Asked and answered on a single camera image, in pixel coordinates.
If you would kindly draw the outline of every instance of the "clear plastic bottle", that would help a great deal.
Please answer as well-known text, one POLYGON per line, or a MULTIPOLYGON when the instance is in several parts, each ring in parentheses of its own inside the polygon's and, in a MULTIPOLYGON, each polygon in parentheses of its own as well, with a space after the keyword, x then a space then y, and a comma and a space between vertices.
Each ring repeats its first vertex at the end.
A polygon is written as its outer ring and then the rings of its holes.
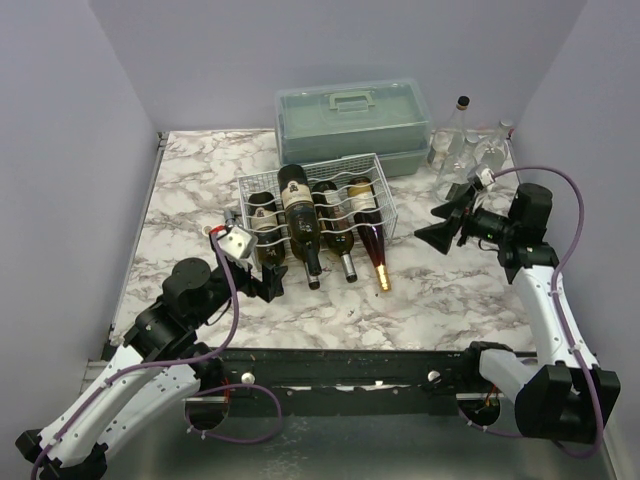
POLYGON ((469 97, 458 98, 456 108, 451 117, 441 128, 433 134, 431 150, 427 155, 427 165, 436 172, 440 171, 442 161, 448 155, 453 155, 462 150, 467 130, 464 126, 464 116, 469 106, 469 97))
POLYGON ((512 128, 511 120, 500 120, 495 133, 486 136, 478 143, 475 151, 478 163, 484 163, 494 172, 500 171, 509 153, 507 138, 512 128))
POLYGON ((478 164, 474 151, 479 140, 477 133, 468 132, 462 150, 449 155, 442 162, 433 186, 433 194, 440 202, 445 203, 455 198, 459 193, 458 189, 468 183, 467 174, 478 164))

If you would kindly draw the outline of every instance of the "metal floor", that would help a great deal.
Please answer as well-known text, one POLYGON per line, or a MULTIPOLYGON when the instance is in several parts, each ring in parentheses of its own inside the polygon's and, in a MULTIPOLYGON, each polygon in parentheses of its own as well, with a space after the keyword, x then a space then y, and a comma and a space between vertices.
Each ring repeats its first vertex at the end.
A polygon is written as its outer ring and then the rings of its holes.
MULTIPOLYGON (((513 428, 512 412, 496 427, 513 428)), ((228 419, 220 431, 250 437, 270 419, 228 419)), ((186 434, 182 405, 172 407, 111 461, 109 480, 608 480, 606 449, 574 460, 550 442, 503 439, 458 417, 289 417, 284 431, 254 446, 186 434)))

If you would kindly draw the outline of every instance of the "plastic storage box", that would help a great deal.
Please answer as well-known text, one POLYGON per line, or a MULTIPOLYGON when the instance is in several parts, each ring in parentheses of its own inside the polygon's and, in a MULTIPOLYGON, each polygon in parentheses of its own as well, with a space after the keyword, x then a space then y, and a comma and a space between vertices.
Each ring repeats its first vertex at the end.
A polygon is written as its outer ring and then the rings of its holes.
POLYGON ((376 153, 387 177, 415 173, 432 121, 411 79, 284 90, 276 94, 283 165, 376 153))

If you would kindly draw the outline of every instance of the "marble surface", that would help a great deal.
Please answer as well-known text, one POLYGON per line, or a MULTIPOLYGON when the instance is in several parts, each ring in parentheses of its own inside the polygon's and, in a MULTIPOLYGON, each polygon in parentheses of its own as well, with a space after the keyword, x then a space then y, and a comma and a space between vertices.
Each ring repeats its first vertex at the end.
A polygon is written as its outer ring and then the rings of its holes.
MULTIPOLYGON (((215 266, 202 227, 222 223, 223 209, 238 209, 236 177, 277 168, 272 130, 170 134, 112 343, 122 342, 138 313, 161 293, 177 261, 197 256, 215 266)), ((429 213, 437 204, 430 193, 434 180, 424 166, 416 175, 389 180, 398 209, 387 246, 392 292, 379 291, 362 246, 353 251, 359 280, 351 285, 339 259, 322 252, 322 286, 315 292, 307 287, 302 264, 290 258, 283 297, 266 304, 241 296, 232 346, 462 350, 473 340, 486 340, 532 350, 528 320, 495 253, 470 243, 444 256, 413 236, 437 220, 429 213)), ((485 207, 504 212, 516 178, 501 182, 485 207)), ((199 338, 218 345, 230 320, 227 313, 217 325, 202 327, 199 338)))

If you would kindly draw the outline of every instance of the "metal wine rack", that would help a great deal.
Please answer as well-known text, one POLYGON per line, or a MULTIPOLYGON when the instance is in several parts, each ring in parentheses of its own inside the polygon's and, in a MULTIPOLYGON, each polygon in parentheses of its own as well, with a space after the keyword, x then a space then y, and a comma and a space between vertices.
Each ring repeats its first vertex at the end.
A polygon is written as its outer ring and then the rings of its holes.
MULTIPOLYGON (((305 173, 307 174, 307 180, 309 181, 310 188, 313 188, 313 186, 320 181, 330 180, 336 184, 336 187, 338 188, 337 192, 340 196, 340 206, 345 212, 346 220, 349 222, 349 228, 347 230, 355 230, 356 227, 362 225, 380 225, 379 223, 356 224, 353 218, 356 212, 351 209, 351 204, 349 198, 347 197, 349 182, 353 178, 364 175, 371 179, 371 186, 374 190, 374 197, 378 204, 378 208, 376 210, 380 211, 380 216, 382 217, 381 224, 383 225, 382 228, 384 231, 385 239, 391 240, 391 238, 393 238, 393 232, 396 228, 396 222, 398 220, 398 211, 396 210, 396 206, 393 203, 391 191, 389 190, 389 184, 387 183, 387 179, 382 172, 382 167, 380 166, 380 161, 378 160, 378 156, 376 154, 371 153, 366 155, 354 155, 350 157, 340 158, 338 160, 311 163, 301 166, 302 168, 304 168, 305 173)), ((278 187, 278 170, 238 177, 238 189, 240 191, 242 224, 247 230, 250 230, 254 233, 257 232, 257 230, 251 228, 249 207, 258 207, 264 204, 249 203, 249 197, 254 193, 260 192, 269 192, 273 195, 278 209, 278 211, 276 212, 278 216, 278 226, 273 227, 269 230, 262 230, 262 232, 264 233, 265 231, 269 232, 276 229, 281 229, 282 239, 274 243, 258 245, 256 248, 266 248, 268 246, 284 242, 287 256, 291 255, 291 246, 289 244, 290 233, 284 218, 284 209, 282 206, 282 199, 280 198, 280 189, 278 187)), ((324 221, 331 222, 342 219, 345 219, 345 217, 343 216, 339 219, 324 219, 324 221)), ((330 232, 328 230, 322 230, 322 233, 329 232, 337 234, 344 231, 345 230, 330 232)), ((355 239, 356 244, 361 244, 357 235, 355 236, 355 239)), ((257 264, 258 260, 255 255, 255 251, 253 256, 253 260, 257 264)))

